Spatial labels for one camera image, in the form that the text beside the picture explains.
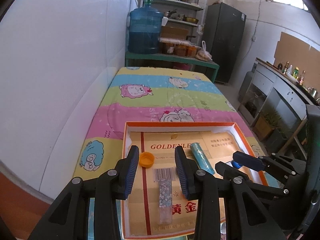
colorful bedsheet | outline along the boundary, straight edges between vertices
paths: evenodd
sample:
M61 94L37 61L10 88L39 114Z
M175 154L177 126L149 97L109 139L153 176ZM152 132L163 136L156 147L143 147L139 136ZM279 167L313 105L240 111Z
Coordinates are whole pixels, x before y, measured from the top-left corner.
M263 155L242 118L203 74L153 67L121 68L89 128L74 176L92 179L121 158L124 125L147 122L236 122Z

wooden crate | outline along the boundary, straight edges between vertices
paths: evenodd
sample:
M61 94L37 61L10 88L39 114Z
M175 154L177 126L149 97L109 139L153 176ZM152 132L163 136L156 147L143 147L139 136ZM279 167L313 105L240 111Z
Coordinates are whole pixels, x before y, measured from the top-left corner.
M259 116L255 126L253 127L253 132L258 136L259 140L267 139L275 128L267 123L263 116Z

cardboard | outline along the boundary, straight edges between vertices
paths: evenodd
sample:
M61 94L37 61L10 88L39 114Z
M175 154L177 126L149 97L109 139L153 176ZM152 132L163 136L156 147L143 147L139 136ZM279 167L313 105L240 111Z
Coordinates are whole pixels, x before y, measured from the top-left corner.
M214 168L219 161L229 162L240 150L254 156L252 148L236 123L193 122L155 123L127 122L123 157L131 145L140 152L151 152L155 163L151 168L138 166L132 193L122 201L121 220L123 239L159 239L194 233L197 201L184 198L175 172L174 148L181 145L188 158L193 159L190 143L198 142ZM155 169L172 169L172 224L159 224L159 186ZM264 175L246 167L240 169L257 183L266 184ZM220 199L220 218L225 220L223 199Z
M188 33L189 31L186 29L162 26L160 37L185 40L187 38Z
M318 50L308 43L282 32L274 57L274 66L280 62L285 65L289 61L293 69L299 68L299 75L305 70L304 86L320 90L320 52Z

blue water jug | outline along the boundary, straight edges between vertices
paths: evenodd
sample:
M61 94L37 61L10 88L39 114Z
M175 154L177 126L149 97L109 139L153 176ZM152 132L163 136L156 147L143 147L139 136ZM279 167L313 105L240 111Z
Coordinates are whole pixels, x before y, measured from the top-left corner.
M158 53L163 13L151 8L152 0L130 13L128 51L139 54Z

red stripe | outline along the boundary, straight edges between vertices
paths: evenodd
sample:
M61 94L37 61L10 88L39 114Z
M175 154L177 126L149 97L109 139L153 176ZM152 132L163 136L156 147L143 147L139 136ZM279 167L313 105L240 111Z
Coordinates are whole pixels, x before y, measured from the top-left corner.
M143 132L141 133L141 152L144 152ZM143 184L143 202L144 202L144 213L146 217L147 235L150 236L151 226L150 226L150 215L149 215L149 205L148 205L147 173L146 173L145 167L142 167L142 184Z

